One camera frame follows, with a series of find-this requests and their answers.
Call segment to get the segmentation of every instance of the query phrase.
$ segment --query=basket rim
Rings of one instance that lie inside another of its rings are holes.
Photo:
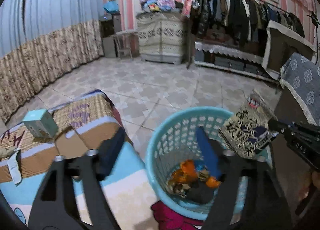
[[[160,133],[163,131],[164,127],[167,126],[168,122],[170,122],[171,120],[174,120],[177,117],[180,117],[181,115],[187,114],[189,112],[204,111],[204,110],[208,110],[208,109],[210,109],[211,111],[224,112],[226,115],[230,115],[230,117],[233,115],[232,112],[230,112],[230,111],[228,111],[226,109],[210,107],[210,106],[192,107],[192,108],[187,108],[185,110],[181,110],[181,111],[175,112],[174,114],[172,114],[169,117],[167,117],[161,123],[161,125],[159,125],[156,128],[156,130],[153,133],[151,139],[149,140],[148,147],[147,147],[147,152],[146,152],[146,159],[145,159],[147,177],[148,177],[149,183],[150,183],[151,187],[153,188],[153,190],[155,191],[157,197],[159,197],[159,199],[167,207],[169,207],[173,211],[177,212],[178,214],[183,215],[183,216],[188,217],[188,218],[202,220],[202,221],[206,220],[208,214],[194,212],[194,211],[188,210],[188,209],[180,206],[179,204],[175,203],[169,197],[169,195],[167,195],[167,193],[164,190],[162,190],[162,188],[160,187],[160,185],[156,181],[156,176],[155,176],[155,174],[153,172],[152,164],[153,164],[153,149],[156,146],[155,140],[158,139],[159,136],[161,137]]]

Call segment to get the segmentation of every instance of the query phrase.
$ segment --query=chair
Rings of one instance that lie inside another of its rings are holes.
[[[135,36],[136,33],[136,30],[126,30],[117,32],[115,35],[113,35],[113,39],[116,42],[117,56],[119,57],[119,59],[121,59],[121,53],[125,55],[129,52],[130,58],[133,60],[131,52],[131,39]]]

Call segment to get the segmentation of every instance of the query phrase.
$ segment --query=blue plastic bag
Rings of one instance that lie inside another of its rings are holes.
[[[108,1],[104,4],[103,9],[110,13],[110,12],[119,12],[119,6],[116,1]]]

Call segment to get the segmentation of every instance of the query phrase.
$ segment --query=small box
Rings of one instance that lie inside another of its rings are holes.
[[[58,125],[47,109],[27,112],[22,122],[34,137],[53,138],[58,131]]]

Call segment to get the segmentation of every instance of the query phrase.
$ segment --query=teal plastic basket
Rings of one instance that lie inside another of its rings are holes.
[[[208,204],[199,205],[171,195],[166,190],[168,178],[173,171],[179,168],[182,161],[203,160],[196,141],[197,126],[203,126],[209,138],[218,140],[226,148],[218,135],[218,128],[231,115],[233,115],[232,112],[215,107],[189,108],[168,117],[154,132],[146,153],[148,179],[159,199],[180,215],[205,220],[214,198]],[[242,177],[234,214],[240,213],[243,209],[246,189],[247,178]]]

